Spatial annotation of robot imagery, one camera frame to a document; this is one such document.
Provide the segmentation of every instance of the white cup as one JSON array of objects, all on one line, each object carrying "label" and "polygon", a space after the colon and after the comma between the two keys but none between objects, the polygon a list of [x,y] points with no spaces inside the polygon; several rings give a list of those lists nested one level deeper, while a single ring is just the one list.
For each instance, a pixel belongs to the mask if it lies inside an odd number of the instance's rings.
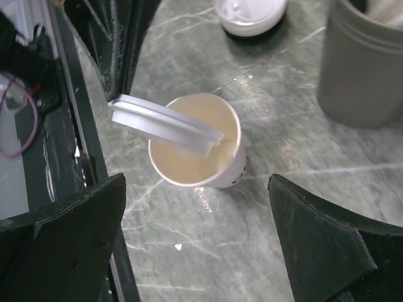
[{"label": "white cup", "polygon": [[223,189],[244,177],[247,159],[241,124],[227,101],[202,93],[180,97],[166,107],[212,125],[224,134],[224,139],[211,149],[206,159],[197,155],[182,156],[174,147],[149,140],[152,165],[162,178],[181,187]]}]

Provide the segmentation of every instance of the gray bin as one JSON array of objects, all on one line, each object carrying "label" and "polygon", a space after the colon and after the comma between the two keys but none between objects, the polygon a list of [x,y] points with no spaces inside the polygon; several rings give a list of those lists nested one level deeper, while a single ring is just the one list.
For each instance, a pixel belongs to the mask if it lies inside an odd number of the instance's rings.
[{"label": "gray bin", "polygon": [[366,0],[335,0],[317,88],[319,106],[346,126],[378,128],[403,111],[403,29],[364,14]]}]

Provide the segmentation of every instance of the wire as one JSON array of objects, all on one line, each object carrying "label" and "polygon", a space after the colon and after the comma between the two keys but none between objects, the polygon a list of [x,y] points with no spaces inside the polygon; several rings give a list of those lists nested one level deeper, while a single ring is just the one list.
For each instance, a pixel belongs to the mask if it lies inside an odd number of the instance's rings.
[{"label": "wire", "polygon": [[20,84],[19,82],[16,82],[15,77],[10,77],[9,75],[6,75],[6,74],[4,74],[4,77],[6,77],[9,80],[9,83],[7,85],[7,88],[4,90],[3,95],[1,96],[1,99],[0,99],[0,110],[1,110],[1,108],[3,106],[3,102],[6,99],[7,92],[9,91],[10,87],[12,85],[16,85],[22,91],[25,92],[25,98],[28,100],[29,104],[32,107],[32,111],[33,111],[33,128],[32,128],[32,132],[31,132],[30,137],[28,137],[28,139],[26,140],[24,145],[21,147],[21,149],[19,149],[16,152],[7,153],[6,151],[4,151],[3,149],[0,148],[0,155],[2,155],[4,157],[7,157],[9,159],[12,159],[13,157],[17,157],[20,154],[22,154],[25,151],[27,151],[31,147],[32,143],[34,142],[35,137],[36,137],[36,135],[38,133],[38,129],[39,129],[39,112],[38,112],[37,105],[35,104],[35,101],[33,100],[31,94],[26,90],[24,85]]}]

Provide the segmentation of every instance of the white round lid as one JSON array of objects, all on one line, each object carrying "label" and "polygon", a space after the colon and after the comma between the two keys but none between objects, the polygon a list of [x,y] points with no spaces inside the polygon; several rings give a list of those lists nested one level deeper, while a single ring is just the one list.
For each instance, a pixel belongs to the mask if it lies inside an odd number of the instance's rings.
[{"label": "white round lid", "polygon": [[206,158],[224,134],[207,123],[173,109],[121,94],[110,102],[112,121],[141,131],[151,140],[172,145],[181,155],[194,153]]},{"label": "white round lid", "polygon": [[224,28],[238,36],[268,31],[284,15],[288,0],[215,0]]}]

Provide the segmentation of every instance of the gray marble table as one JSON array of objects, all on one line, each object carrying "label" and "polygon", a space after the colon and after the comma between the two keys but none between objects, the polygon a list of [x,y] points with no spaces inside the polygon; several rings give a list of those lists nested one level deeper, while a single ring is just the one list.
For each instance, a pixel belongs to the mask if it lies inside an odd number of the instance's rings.
[{"label": "gray marble table", "polygon": [[272,173],[359,214],[403,225],[402,124],[349,129],[317,105],[328,6],[290,0],[273,37],[242,46],[222,31],[212,1],[162,2],[132,95],[165,105],[212,92],[233,105],[249,170],[221,191],[163,181],[146,139],[111,122],[96,74],[80,53],[108,171],[127,178],[122,227],[143,302],[293,301],[266,190]]}]

